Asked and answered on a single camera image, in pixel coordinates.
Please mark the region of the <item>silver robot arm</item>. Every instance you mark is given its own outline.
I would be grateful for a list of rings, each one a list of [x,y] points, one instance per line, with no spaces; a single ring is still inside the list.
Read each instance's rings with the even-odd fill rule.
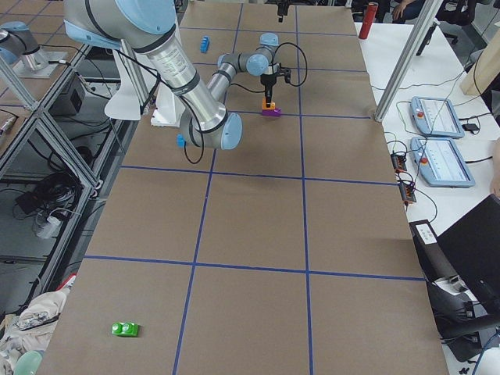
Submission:
[[[278,36],[265,33],[254,52],[219,57],[218,69],[205,84],[178,41],[176,11],[171,1],[65,1],[67,35],[88,45],[118,49],[126,41],[145,55],[162,82],[186,111],[180,132],[186,143],[231,150],[238,146],[241,117],[229,112],[220,98],[238,73],[265,77],[276,73]]]

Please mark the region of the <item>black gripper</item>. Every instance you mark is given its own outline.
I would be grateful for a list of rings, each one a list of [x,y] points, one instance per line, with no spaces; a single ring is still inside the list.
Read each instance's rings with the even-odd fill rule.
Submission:
[[[277,9],[278,21],[284,20],[284,7],[282,4],[278,5]],[[260,76],[260,83],[264,87],[265,103],[271,105],[273,102],[273,86],[277,83],[277,73],[262,74]]]

